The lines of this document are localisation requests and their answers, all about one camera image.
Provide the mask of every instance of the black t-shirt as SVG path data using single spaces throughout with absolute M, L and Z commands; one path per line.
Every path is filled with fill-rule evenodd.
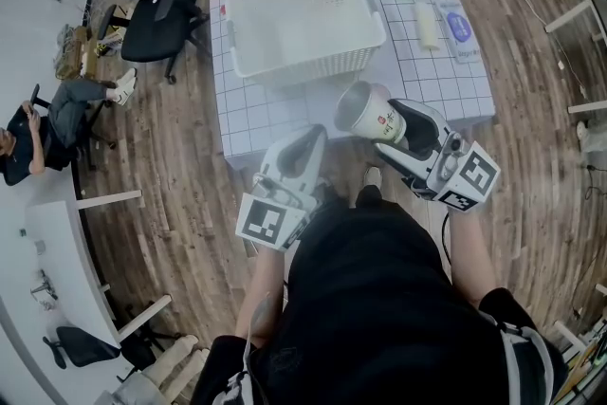
M 19 107 L 17 113 L 10 120 L 7 130 L 15 138 L 15 146 L 10 156 L 0 157 L 0 168 L 4 174 L 5 182 L 9 186 L 21 182 L 29 175 L 29 163 L 34 159 L 34 145 L 29 131 L 28 115 L 22 107 Z M 48 131 L 48 120 L 46 117 L 40 117 L 40 141 L 45 143 Z
M 454 289 L 428 233 L 405 212 L 326 211 L 306 229 L 289 302 L 251 370 L 270 404 L 508 403 L 498 328 Z M 481 310 L 533 322 L 505 289 Z M 217 338 L 192 404 L 211 404 L 242 371 L 245 340 Z M 556 381 L 566 376 L 550 345 Z

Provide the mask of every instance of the basket handle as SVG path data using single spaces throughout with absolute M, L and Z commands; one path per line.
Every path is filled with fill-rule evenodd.
M 228 42 L 230 43 L 230 48 L 236 47 L 236 37 L 234 36 L 234 23 L 232 21 L 227 21 L 226 28 L 228 28 Z
M 377 12 L 377 4 L 375 0 L 367 0 L 367 4 L 371 13 Z

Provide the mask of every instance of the white cable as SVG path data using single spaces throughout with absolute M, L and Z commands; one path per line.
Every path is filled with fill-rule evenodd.
M 543 26 L 547 26 L 548 23 L 546 21 L 544 21 L 542 17 L 540 17 L 540 14 L 538 14 L 538 12 L 536 12 L 535 9 L 533 9 L 533 6 L 531 5 L 531 2 L 529 2 L 529 0 L 524 0 L 524 1 L 526 2 L 526 4 L 531 9 L 531 12 L 533 13 L 533 15 L 536 16 L 536 18 L 542 23 L 542 25 Z M 583 85 L 583 83 L 581 82 L 581 80 L 579 79 L 577 73 L 574 71 L 573 66 L 571 65 L 571 61 L 569 60 L 569 56 L 567 56 L 567 53 L 562 48 L 561 42 L 559 41 L 559 39 L 556 36 L 554 36 L 554 40 L 557 42 L 557 45 L 559 45 L 559 49 L 561 50 L 562 55 L 565 57 L 565 60 L 567 61 L 567 64 L 569 64 L 569 69 L 571 70 L 571 72 L 573 73 L 573 76 L 576 78 L 576 81 L 579 84 L 579 91 L 581 92 L 581 95 L 584 98 L 587 98 L 587 96 L 586 96 L 586 88 Z

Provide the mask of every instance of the white sneaker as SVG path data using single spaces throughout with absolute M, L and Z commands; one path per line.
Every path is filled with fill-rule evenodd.
M 579 121 L 576 125 L 576 135 L 580 142 L 584 141 L 588 137 L 588 129 L 583 121 Z
M 124 84 L 123 86 L 119 86 L 116 88 L 116 95 L 118 99 L 116 103 L 118 105 L 124 105 L 127 103 L 133 92 L 135 91 L 135 83 L 137 82 L 137 78 L 131 78 L 129 82 Z
M 137 76 L 137 70 L 132 67 L 126 73 L 124 73 L 120 78 L 118 78 L 116 80 L 116 87 L 120 88 L 121 86 L 125 86 L 136 76 Z
M 381 191 L 382 179 L 381 170 L 378 167 L 372 166 L 367 169 L 366 173 L 364 173 L 362 186 L 377 186 L 377 188 Z

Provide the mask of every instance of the white plastic basket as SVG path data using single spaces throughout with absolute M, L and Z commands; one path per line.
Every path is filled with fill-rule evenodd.
M 226 0 L 234 71 L 278 87 L 362 70 L 386 40 L 374 0 Z

